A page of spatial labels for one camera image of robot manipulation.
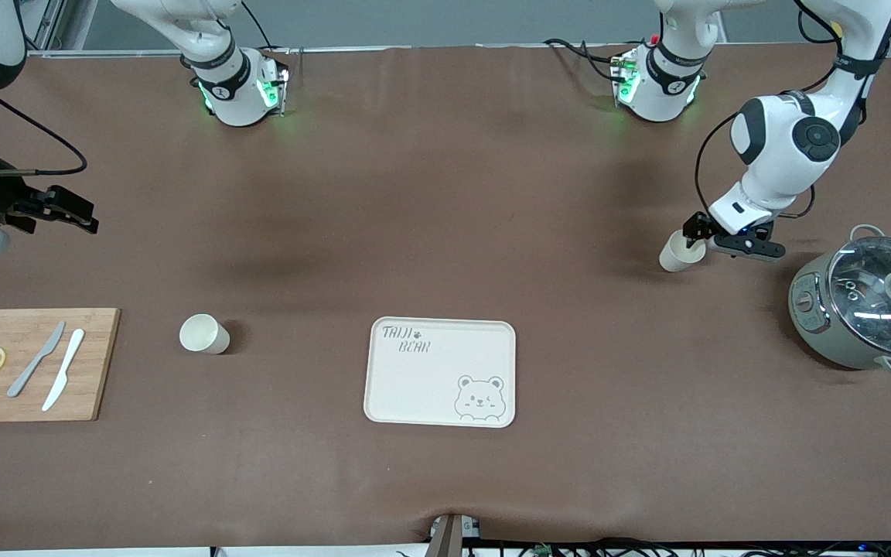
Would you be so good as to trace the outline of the white IKEA cup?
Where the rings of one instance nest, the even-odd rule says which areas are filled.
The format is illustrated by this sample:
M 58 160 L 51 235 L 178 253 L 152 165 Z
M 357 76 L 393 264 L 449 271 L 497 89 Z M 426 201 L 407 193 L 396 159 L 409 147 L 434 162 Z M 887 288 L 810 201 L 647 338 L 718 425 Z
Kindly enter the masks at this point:
M 703 260 L 707 250 L 690 251 L 689 237 L 682 235 L 682 230 L 675 231 L 668 239 L 659 254 L 659 265 L 666 271 L 682 272 Z
M 222 354 L 230 345 L 230 333 L 209 314 L 195 314 L 187 318 L 178 332 L 178 341 L 187 351 L 202 354 Z

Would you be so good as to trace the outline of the white plastic knife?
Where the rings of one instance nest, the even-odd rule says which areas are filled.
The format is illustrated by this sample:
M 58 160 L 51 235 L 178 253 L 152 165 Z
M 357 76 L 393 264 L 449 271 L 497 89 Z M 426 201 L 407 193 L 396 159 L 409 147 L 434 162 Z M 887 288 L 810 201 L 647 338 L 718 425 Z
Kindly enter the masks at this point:
M 70 371 L 71 364 L 84 341 L 85 334 L 86 332 L 84 329 L 77 329 L 72 332 L 70 342 L 67 343 L 67 348 L 65 349 L 64 357 L 61 361 L 60 369 L 57 371 L 53 385 L 43 402 L 42 408 L 40 408 L 42 412 L 48 412 L 52 409 L 56 402 L 59 401 L 64 389 L 67 387 L 68 381 L 70 380 L 68 371 Z

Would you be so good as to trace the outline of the glass lid with copper knob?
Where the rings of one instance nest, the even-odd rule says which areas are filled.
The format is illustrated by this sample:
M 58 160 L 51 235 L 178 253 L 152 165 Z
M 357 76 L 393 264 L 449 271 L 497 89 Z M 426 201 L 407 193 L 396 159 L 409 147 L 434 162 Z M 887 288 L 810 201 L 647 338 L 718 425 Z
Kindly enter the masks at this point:
M 857 237 L 828 265 L 831 306 L 849 330 L 891 354 L 891 237 Z

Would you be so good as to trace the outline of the aluminium frame profile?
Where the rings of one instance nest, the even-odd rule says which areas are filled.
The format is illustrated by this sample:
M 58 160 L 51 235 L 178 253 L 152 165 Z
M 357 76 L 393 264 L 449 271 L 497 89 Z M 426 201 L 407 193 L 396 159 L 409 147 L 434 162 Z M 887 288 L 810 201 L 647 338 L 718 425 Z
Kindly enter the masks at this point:
M 61 50 L 77 0 L 20 0 L 20 14 L 31 50 Z

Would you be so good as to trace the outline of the grey plastic knife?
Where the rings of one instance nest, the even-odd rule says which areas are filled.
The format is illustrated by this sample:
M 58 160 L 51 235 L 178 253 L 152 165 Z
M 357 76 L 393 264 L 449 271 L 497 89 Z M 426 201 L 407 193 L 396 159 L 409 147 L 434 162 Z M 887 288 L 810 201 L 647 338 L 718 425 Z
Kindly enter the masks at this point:
M 40 348 L 39 352 L 36 353 L 35 357 L 32 358 L 31 362 L 29 362 L 28 366 L 25 367 L 24 371 L 18 376 L 14 383 L 10 385 L 8 388 L 6 395 L 8 398 L 17 398 L 18 395 L 22 394 L 24 388 L 29 383 L 29 379 L 35 374 L 36 369 L 43 360 L 46 359 L 54 349 L 56 349 L 57 345 L 59 345 L 61 337 L 63 337 L 63 332 L 65 330 L 65 321 L 59 321 L 59 324 L 56 325 L 52 335 L 47 338 L 45 344 L 43 344 L 42 348 Z

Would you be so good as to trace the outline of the wooden cutting board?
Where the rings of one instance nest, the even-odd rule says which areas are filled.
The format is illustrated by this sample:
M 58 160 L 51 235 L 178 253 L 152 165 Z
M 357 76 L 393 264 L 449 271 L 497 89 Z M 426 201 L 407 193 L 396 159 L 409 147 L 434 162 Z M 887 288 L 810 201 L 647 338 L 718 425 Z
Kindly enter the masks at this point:
M 0 347 L 7 360 L 0 369 L 0 422 L 92 421 L 96 419 L 119 327 L 117 308 L 0 309 Z M 6 392 L 52 335 L 59 321 L 65 330 L 54 352 L 36 368 L 17 398 Z M 67 387 L 48 412 L 43 402 L 63 363 L 72 332 L 86 334 L 68 371 Z

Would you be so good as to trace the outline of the cream tray with bear print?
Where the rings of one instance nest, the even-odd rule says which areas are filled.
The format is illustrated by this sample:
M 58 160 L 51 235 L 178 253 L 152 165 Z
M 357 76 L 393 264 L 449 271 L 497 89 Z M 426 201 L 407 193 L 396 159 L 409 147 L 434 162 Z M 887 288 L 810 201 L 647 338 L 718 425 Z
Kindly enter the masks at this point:
M 381 317 L 369 334 L 362 408 L 378 423 L 506 428 L 516 360 L 507 322 Z

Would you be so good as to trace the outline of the metal table edge bracket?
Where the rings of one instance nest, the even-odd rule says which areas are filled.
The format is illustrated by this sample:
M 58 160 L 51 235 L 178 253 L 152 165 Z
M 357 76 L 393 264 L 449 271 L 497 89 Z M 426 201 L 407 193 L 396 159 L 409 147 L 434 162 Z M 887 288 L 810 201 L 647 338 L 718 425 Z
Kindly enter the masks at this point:
M 470 542 L 480 540 L 480 520 L 473 516 L 445 514 L 432 522 L 424 557 L 477 557 Z

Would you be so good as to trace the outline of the grey-green electric cooking pot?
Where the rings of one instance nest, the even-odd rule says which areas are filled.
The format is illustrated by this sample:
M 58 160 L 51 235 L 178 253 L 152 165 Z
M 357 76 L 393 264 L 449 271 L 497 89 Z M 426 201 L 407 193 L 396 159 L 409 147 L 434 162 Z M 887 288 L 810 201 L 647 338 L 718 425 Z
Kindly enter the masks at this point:
M 860 224 L 852 228 L 848 242 L 866 236 L 888 237 L 876 226 Z M 831 306 L 828 268 L 837 251 L 814 258 L 794 276 L 788 293 L 788 309 L 794 327 L 814 352 L 832 363 L 848 369 L 884 369 L 891 373 L 891 354 L 856 336 Z

